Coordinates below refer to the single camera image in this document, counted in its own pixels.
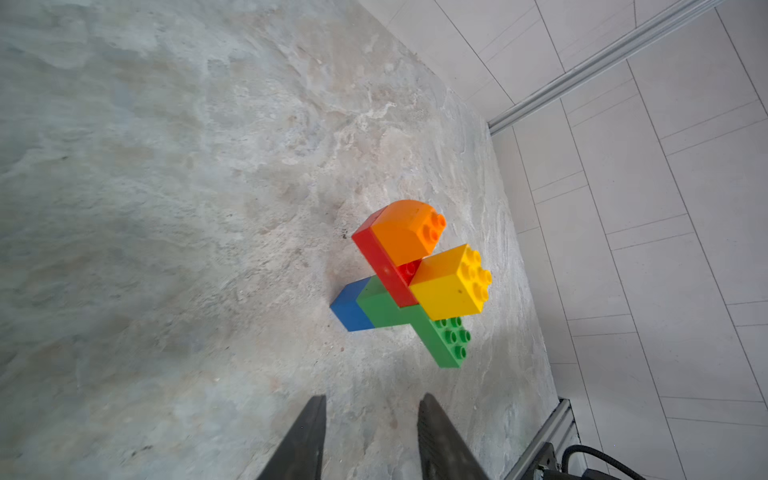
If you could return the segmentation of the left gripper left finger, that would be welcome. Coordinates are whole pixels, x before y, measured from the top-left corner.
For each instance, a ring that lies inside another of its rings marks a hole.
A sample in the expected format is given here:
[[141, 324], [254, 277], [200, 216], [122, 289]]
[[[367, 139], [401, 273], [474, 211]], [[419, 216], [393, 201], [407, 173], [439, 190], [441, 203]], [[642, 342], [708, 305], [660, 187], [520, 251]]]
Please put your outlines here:
[[326, 434], [326, 396], [310, 398], [257, 477], [320, 480]]

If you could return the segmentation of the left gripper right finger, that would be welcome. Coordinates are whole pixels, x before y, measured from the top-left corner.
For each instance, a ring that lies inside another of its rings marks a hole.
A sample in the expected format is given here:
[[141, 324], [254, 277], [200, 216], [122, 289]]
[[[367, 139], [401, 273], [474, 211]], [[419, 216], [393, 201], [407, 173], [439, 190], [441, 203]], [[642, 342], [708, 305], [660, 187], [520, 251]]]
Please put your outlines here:
[[430, 393], [419, 402], [417, 438], [423, 479], [489, 479]]

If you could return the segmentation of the long green lego brick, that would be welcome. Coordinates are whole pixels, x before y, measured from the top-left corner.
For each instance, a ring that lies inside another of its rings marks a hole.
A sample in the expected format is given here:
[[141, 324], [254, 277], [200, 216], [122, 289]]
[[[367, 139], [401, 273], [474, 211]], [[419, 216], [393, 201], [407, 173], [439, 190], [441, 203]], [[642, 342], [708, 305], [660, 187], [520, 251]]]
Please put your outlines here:
[[467, 358], [472, 336], [460, 317], [431, 320], [420, 305], [399, 309], [440, 368], [460, 368]]

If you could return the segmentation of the blue square lego brick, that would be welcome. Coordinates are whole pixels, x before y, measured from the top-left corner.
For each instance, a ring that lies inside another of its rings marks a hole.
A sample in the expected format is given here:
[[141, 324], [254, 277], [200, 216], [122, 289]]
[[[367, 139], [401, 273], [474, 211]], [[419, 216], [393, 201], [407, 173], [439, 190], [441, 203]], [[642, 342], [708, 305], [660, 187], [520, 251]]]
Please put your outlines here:
[[370, 277], [367, 277], [347, 284], [330, 305], [333, 313], [349, 332], [374, 329], [373, 323], [357, 302], [369, 280]]

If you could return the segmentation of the yellow square lego brick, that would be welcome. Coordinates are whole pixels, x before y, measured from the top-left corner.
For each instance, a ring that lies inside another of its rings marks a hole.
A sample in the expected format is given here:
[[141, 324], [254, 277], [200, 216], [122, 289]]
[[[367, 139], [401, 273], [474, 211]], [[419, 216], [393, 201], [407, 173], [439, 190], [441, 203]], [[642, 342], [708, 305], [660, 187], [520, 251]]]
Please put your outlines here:
[[433, 321], [480, 314], [489, 299], [492, 274], [469, 244], [425, 258], [411, 292]]

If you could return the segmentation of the long red lego brick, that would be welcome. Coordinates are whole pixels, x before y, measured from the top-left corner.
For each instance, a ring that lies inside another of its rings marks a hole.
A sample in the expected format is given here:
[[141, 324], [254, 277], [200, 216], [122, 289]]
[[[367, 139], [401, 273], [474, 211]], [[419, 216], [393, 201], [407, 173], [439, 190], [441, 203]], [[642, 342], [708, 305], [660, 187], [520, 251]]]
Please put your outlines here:
[[398, 307], [409, 307], [418, 304], [418, 300], [412, 294], [408, 281], [398, 270], [389, 254], [383, 248], [372, 226], [385, 208], [371, 214], [366, 221], [352, 234], [352, 240], [357, 245], [369, 265], [372, 267], [379, 280], [388, 293], [392, 296]]

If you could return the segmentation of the orange square lego brick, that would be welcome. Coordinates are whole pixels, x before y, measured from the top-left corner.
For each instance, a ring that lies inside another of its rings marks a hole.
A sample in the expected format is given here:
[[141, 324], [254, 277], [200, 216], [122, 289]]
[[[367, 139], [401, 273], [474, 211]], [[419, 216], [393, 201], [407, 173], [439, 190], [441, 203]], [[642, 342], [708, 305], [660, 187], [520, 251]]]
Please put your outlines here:
[[398, 200], [384, 208], [372, 230], [396, 266], [427, 257], [435, 250], [447, 222], [434, 207]]

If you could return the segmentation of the small green lego brick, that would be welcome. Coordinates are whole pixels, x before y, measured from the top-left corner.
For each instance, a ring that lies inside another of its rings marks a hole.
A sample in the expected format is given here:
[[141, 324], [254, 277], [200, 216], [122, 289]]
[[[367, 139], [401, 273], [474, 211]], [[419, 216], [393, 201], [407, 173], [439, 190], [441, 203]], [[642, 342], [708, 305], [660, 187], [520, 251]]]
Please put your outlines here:
[[375, 328], [409, 324], [415, 308], [415, 305], [399, 307], [377, 276], [369, 278], [357, 297], [357, 304]]

